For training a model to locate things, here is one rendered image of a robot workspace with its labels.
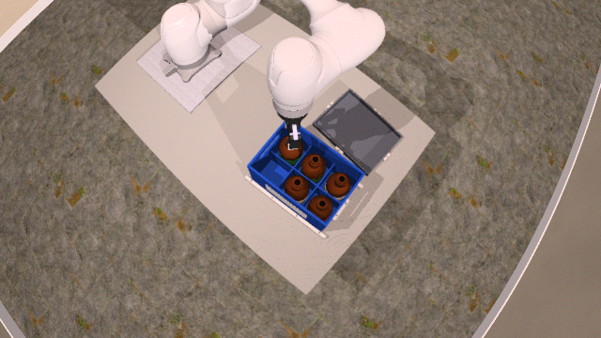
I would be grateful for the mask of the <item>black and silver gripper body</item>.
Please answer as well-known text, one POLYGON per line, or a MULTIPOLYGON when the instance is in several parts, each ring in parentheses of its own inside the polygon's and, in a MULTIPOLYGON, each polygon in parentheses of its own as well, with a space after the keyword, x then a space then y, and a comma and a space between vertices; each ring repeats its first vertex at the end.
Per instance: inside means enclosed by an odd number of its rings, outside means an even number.
POLYGON ((278 116, 280 118, 282 118, 284 121, 288 122, 289 128, 293 129, 292 125, 297 125, 297 128, 298 128, 299 127, 299 122, 302 121, 307 116, 307 114, 304 115, 304 116, 302 116, 302 117, 299 117, 299 118, 287 118, 287 117, 284 117, 284 116, 282 116, 280 114, 278 114, 278 116))

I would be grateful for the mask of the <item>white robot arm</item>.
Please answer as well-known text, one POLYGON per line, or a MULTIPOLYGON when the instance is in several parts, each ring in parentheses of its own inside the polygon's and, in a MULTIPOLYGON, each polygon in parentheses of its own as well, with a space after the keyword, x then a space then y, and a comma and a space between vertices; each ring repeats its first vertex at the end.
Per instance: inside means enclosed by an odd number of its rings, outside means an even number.
MULTIPOLYGON (((384 22, 374 10, 353 8, 337 0, 300 1, 310 13, 312 36, 281 40, 272 49, 267 64, 273 107, 288 118, 306 115, 314 97, 325 86, 361 64, 385 37, 384 22)), ((161 21, 162 43, 167 52, 162 58, 169 63, 164 76, 177 72, 188 83, 221 57, 222 52, 210 42, 249 16, 259 3, 260 0, 200 0, 167 9, 161 21)))

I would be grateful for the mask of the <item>blue plastic crate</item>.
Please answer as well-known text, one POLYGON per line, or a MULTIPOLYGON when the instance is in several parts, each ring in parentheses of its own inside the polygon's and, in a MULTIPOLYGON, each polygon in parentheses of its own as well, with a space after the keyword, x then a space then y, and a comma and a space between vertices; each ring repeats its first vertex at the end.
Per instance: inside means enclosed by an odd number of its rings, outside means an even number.
POLYGON ((289 163, 279 157, 280 141, 288 135, 288 130, 284 129, 271 137, 258 152, 251 171, 252 180, 277 198, 284 205, 289 207, 295 213, 300 215, 305 221, 311 224, 320 232, 330 223, 332 218, 345 203, 348 197, 355 190, 365 175, 361 169, 348 161, 334 149, 326 145, 311 132, 300 126, 299 132, 303 143, 302 157, 291 166, 289 163), (278 136, 278 137, 277 137, 278 136), (276 138, 277 137, 277 138, 276 138), (276 138, 276 139, 275 139, 276 138), (272 144, 271 144, 272 143, 272 144), (267 149, 267 150, 266 150, 267 149), (263 155, 262 155, 263 154, 263 155), (302 160, 309 154, 318 154, 326 162, 326 171, 323 178, 315 184, 312 180, 301 173, 302 160), (262 156, 261 156, 262 155, 262 156), (336 172, 342 172, 348 175, 351 181, 351 188, 347 195, 340 201, 336 200, 330 194, 324 191, 324 186, 328 177, 336 172), (309 182, 310 190, 307 199, 299 204, 296 200, 285 193, 285 182, 288 178, 299 175, 305 177, 309 182), (326 176, 327 175, 327 176, 326 176), (325 177, 325 178, 324 178, 325 177), (260 178, 260 179, 259 179, 260 178), (322 181, 323 180, 323 181, 322 181), (261 183, 260 183, 261 181, 261 183), (321 182, 322 181, 322 182, 321 182), (321 182, 321 184, 320 184, 321 182), (314 192, 314 193, 313 193, 314 192), (333 204, 332 216, 327 221, 321 221, 316 215, 307 209, 309 201, 317 195, 325 195, 331 199, 333 204), (305 203, 306 202, 306 203, 305 203), (341 203, 341 205, 340 205, 341 203), (339 206, 340 205, 340 206, 339 206), (339 206, 339 207, 338 207, 339 206), (336 209, 338 207, 338 209, 336 209), (335 210, 336 209, 336 210, 335 210))

